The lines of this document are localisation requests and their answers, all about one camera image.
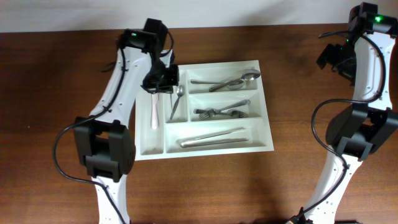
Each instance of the metal fork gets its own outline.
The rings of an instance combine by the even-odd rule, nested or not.
[[[204,112],[206,112],[206,110],[201,110],[201,109],[193,110],[193,113],[195,113],[195,114],[201,114],[201,113],[204,113]],[[217,115],[219,115],[219,114],[220,115],[230,116],[230,117],[233,117],[233,118],[248,118],[249,117],[249,115],[247,113],[242,112],[242,111],[238,111],[238,110],[232,110],[230,112],[221,112],[221,113],[218,113]]]
[[[199,119],[201,121],[203,121],[204,119],[216,116],[217,114],[221,113],[224,110],[229,110],[229,109],[232,109],[232,108],[236,108],[236,107],[244,106],[244,105],[249,105],[249,104],[250,104],[250,100],[242,100],[242,101],[239,101],[239,102],[234,103],[232,105],[229,105],[229,106],[226,106],[224,108],[221,108],[219,110],[210,109],[210,110],[207,110],[204,113],[199,114]]]

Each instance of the green indicator light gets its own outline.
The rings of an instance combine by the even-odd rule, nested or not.
[[[380,21],[382,20],[382,17],[381,17],[381,16],[376,16],[376,17],[374,18],[374,20],[375,20],[376,22],[380,22]]]

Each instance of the white tray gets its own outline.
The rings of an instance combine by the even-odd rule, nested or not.
[[[274,150],[261,77],[246,83],[240,90],[230,91],[223,88],[213,93],[208,91],[211,85],[193,85],[190,83],[191,79],[219,82],[220,80],[239,78],[245,69],[255,68],[260,70],[257,60],[180,65],[179,68],[180,85],[185,85],[186,88],[185,96],[181,97],[173,120],[169,119],[172,110],[170,95],[161,94],[157,104],[159,127],[152,129],[150,126],[151,96],[144,90],[140,90],[137,94],[136,160]],[[176,99],[177,94],[174,93],[172,104]],[[231,119],[227,116],[215,116],[209,120],[200,121],[198,115],[193,113],[194,109],[218,109],[245,99],[250,99],[251,104],[236,109],[248,113],[249,118]],[[179,139],[235,128],[246,129],[208,140],[248,138],[249,141],[190,148],[181,148],[177,143]]]

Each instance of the utensil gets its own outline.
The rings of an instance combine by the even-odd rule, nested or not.
[[[185,87],[184,87],[184,85],[180,85],[180,86],[177,88],[176,93],[177,93],[178,98],[177,98],[177,100],[176,100],[175,103],[174,103],[173,111],[172,111],[172,114],[170,115],[170,120],[173,119],[175,110],[177,109],[178,103],[180,102],[180,98],[181,98],[183,95],[185,95]]]
[[[152,129],[157,129],[159,126],[159,117],[157,115],[157,102],[159,102],[159,93],[152,94],[152,116],[150,118],[150,126]]]
[[[208,81],[200,81],[200,80],[191,80],[192,84],[224,84],[223,82],[208,82]],[[229,90],[238,90],[244,86],[243,80],[238,80],[234,83],[227,85],[226,87]]]
[[[239,106],[249,105],[249,104],[250,104],[250,100],[242,100],[242,101],[239,101],[239,102],[234,103],[234,104],[232,104],[232,105],[229,105],[229,106],[226,106],[226,107],[224,107],[224,108],[221,108],[221,109],[219,109],[219,110],[210,109],[210,110],[207,110],[207,111],[204,112],[204,113],[199,114],[199,119],[200,119],[201,121],[203,121],[204,119],[207,119],[207,118],[211,118],[211,117],[216,116],[217,113],[220,113],[220,112],[222,112],[222,111],[224,111],[224,110],[229,110],[229,109],[232,109],[232,108],[237,108],[237,107],[239,107]]]
[[[201,113],[204,113],[204,112],[206,112],[206,110],[201,110],[201,109],[194,109],[193,110],[193,113],[195,113],[195,114],[201,114]],[[232,110],[232,111],[227,112],[227,113],[221,112],[221,113],[218,113],[217,115],[219,115],[219,114],[220,115],[231,116],[233,118],[248,118],[249,117],[249,115],[247,113],[242,112],[242,111],[238,111],[238,110]]]
[[[259,70],[247,69],[247,70],[244,71],[244,74],[242,75],[241,78],[237,78],[235,80],[231,80],[231,81],[226,82],[224,84],[220,84],[220,85],[217,85],[217,86],[210,87],[209,88],[209,92],[214,92],[216,90],[219,90],[220,88],[223,88],[224,86],[227,86],[227,85],[229,85],[231,83],[234,83],[236,81],[239,81],[239,80],[251,81],[251,80],[257,79],[260,76],[261,76],[261,73],[260,73]]]
[[[238,131],[244,131],[246,128],[235,128],[235,129],[230,129],[227,131],[222,131],[218,133],[213,133],[213,134],[207,134],[204,136],[199,136],[199,137],[194,137],[190,139],[184,139],[183,141],[180,141],[180,147],[181,148],[187,148],[187,147],[196,147],[196,146],[209,146],[212,144],[223,144],[223,143],[231,143],[231,142],[241,142],[241,141],[248,141],[246,138],[240,138],[240,139],[221,139],[221,140],[214,140],[214,141],[208,141],[208,142],[195,142],[199,141],[202,139],[208,139],[208,138],[213,138],[217,136],[222,136],[225,134],[231,134],[231,133],[236,133]]]

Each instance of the cutlery tray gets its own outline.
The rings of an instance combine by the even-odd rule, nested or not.
[[[150,126],[151,95],[142,89],[139,90],[136,98],[136,160],[273,151],[274,145],[261,77],[256,80],[245,81],[245,85],[239,90],[231,91],[224,87],[212,93],[208,89],[213,85],[190,83],[190,80],[228,81],[239,78],[245,69],[251,68],[260,70],[257,60],[180,65],[180,85],[185,85],[185,95],[180,99],[173,120],[170,120],[170,114],[172,105],[177,99],[175,93],[177,87],[174,87],[171,99],[170,94],[159,95],[159,102],[157,103],[159,127],[157,129],[152,129]],[[217,115],[201,121],[199,114],[193,112],[194,109],[220,109],[241,100],[250,100],[251,104],[233,110],[247,113],[248,118]],[[211,138],[211,140],[229,138],[247,138],[249,140],[188,148],[182,148],[178,143],[181,139],[236,128],[245,128],[245,130],[225,136],[217,136]]]

